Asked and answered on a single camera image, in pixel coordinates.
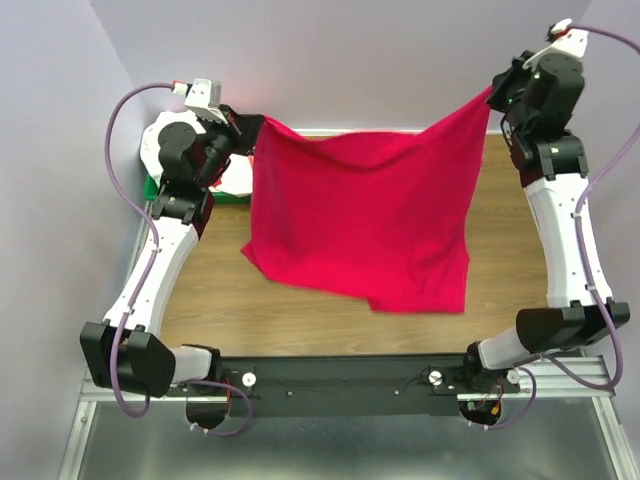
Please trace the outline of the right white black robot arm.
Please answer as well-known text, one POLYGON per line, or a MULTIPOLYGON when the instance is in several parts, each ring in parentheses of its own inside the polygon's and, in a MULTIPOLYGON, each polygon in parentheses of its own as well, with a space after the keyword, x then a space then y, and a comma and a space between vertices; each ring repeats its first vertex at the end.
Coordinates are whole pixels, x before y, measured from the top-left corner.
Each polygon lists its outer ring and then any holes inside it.
POLYGON ((629 321, 630 309, 614 298, 600 266, 587 202, 595 183, 582 141, 567 128, 583 88, 579 56, 559 52, 525 51, 493 80, 487 103, 502 115, 501 133, 543 247, 547 305, 520 310, 514 327, 468 347, 459 371, 471 391, 536 358, 591 389, 612 390, 622 378, 616 331, 629 321), (579 376, 554 355, 605 336, 616 362, 606 383, 579 376))

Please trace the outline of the magenta t shirt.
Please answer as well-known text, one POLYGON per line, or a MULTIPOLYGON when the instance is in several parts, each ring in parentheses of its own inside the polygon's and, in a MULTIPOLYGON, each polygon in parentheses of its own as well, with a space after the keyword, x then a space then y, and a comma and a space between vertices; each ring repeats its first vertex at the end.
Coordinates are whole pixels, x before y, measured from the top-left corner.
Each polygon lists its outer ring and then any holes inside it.
POLYGON ((480 93, 418 133, 310 140, 267 118, 243 253, 269 280, 389 313, 460 313, 465 226, 490 110, 480 93))

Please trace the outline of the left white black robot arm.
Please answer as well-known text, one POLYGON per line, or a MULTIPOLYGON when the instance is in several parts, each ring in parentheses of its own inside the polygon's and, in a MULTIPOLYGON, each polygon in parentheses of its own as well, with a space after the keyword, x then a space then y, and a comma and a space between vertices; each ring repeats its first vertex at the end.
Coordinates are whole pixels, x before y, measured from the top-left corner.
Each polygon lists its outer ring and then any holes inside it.
POLYGON ((118 402, 127 394, 160 398, 184 383, 201 395, 221 385, 218 350, 170 348, 158 337, 177 278, 210 220, 210 188, 233 156, 253 152, 264 122, 261 114, 227 105, 218 112, 221 121, 193 110, 163 112, 142 134, 140 157, 157 187, 150 206, 138 210, 147 227, 144 246, 104 319, 80 333, 94 384, 118 402))

